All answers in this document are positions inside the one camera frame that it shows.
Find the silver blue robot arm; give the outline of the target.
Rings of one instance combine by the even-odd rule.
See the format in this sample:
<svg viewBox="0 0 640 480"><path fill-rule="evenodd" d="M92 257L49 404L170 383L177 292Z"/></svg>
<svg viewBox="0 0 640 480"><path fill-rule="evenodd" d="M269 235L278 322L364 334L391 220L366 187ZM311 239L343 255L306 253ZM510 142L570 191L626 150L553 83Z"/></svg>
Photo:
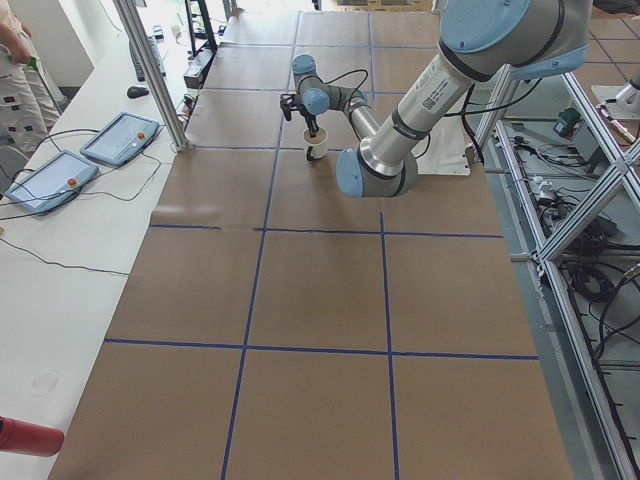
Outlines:
<svg viewBox="0 0 640 480"><path fill-rule="evenodd" d="M356 88L331 85L308 54L292 62L295 90L280 97L289 117L298 111L311 135L316 118L342 112L360 142L338 157L336 178L349 197L395 197L415 183L412 154L469 88L503 66L516 80L571 72L587 58L589 1L449 1L440 21L438 52L383 123Z"/></svg>

